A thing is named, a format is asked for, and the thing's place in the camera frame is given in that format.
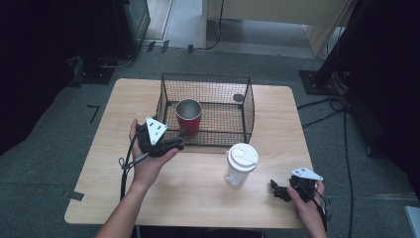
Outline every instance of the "human hand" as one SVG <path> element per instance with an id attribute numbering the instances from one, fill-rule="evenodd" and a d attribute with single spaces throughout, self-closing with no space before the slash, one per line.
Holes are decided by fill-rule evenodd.
<path id="1" fill-rule="evenodd" d="M 317 190 L 319 194 L 324 194 L 325 186 L 321 181 L 317 181 Z M 287 192 L 296 205 L 297 215 L 302 221 L 309 237 L 327 237 L 324 223 L 322 222 L 321 215 L 319 214 L 315 203 L 312 200 L 304 202 L 302 198 L 300 198 L 299 193 L 291 186 L 287 188 Z M 315 200 L 318 204 L 321 204 L 321 197 L 319 194 L 315 192 Z"/>
<path id="2" fill-rule="evenodd" d="M 133 119 L 131 130 L 130 130 L 130 141 L 136 135 L 136 127 L 138 125 L 138 120 Z M 158 178 L 158 174 L 161 168 L 170 161 L 178 153 L 177 149 L 172 149 L 168 151 L 164 156 L 159 158 L 145 158 L 141 162 L 134 165 L 134 178 L 132 185 L 137 185 L 142 189 L 149 189 L 152 184 Z M 142 150 L 139 146 L 139 141 L 136 139 L 136 142 L 133 145 L 132 156 L 133 159 L 139 157 L 142 154 Z"/>

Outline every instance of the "white cup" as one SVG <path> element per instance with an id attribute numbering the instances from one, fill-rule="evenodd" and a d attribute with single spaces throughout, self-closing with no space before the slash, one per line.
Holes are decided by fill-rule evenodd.
<path id="1" fill-rule="evenodd" d="M 225 174 L 225 181 L 233 186 L 239 187 L 244 184 L 250 172 L 259 162 L 259 154 L 254 147 L 239 143 L 226 152 L 228 157 L 228 169 Z"/>

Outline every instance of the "gray carpet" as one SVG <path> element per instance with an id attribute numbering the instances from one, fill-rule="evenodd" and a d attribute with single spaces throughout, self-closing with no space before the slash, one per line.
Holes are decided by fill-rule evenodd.
<path id="1" fill-rule="evenodd" d="M 5 153 L 0 166 L 0 237 L 92 237 L 96 225 L 64 221 L 90 145 L 118 78 L 159 79 L 163 72 L 246 75 L 253 84 L 292 88 L 297 105 L 325 96 L 307 95 L 299 70 L 317 70 L 318 59 L 294 59 L 219 52 L 156 48 L 141 51 L 128 66 L 117 68 L 109 85 L 65 88 L 41 118 L 30 137 Z M 98 114 L 91 121 L 95 109 Z M 302 124 L 331 113 L 328 103 L 299 111 Z M 353 237 L 412 237 L 404 205 L 419 207 L 406 174 L 391 161 L 366 155 L 366 141 L 352 114 L 347 115 L 350 171 L 354 188 Z M 304 130 L 316 173 L 323 176 L 333 211 L 330 237 L 348 237 L 350 183 L 345 157 L 344 114 Z M 266 237 L 306 237 L 299 229 L 267 229 Z"/>

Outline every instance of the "wire cage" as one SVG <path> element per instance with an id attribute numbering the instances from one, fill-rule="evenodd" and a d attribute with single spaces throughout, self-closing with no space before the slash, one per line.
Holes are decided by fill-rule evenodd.
<path id="1" fill-rule="evenodd" d="M 175 107 L 188 98 L 200 102 L 201 123 L 196 135 L 184 137 L 185 145 L 231 147 L 250 142 L 255 105 L 249 77 L 164 73 L 157 119 L 167 125 L 166 138 L 178 136 Z"/>

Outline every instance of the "white lid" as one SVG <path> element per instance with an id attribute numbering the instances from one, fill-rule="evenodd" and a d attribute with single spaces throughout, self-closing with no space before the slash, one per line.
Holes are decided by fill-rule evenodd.
<path id="1" fill-rule="evenodd" d="M 250 172 L 259 162 L 259 154 L 254 147 L 239 143 L 234 145 L 228 152 L 229 164 L 238 171 Z"/>

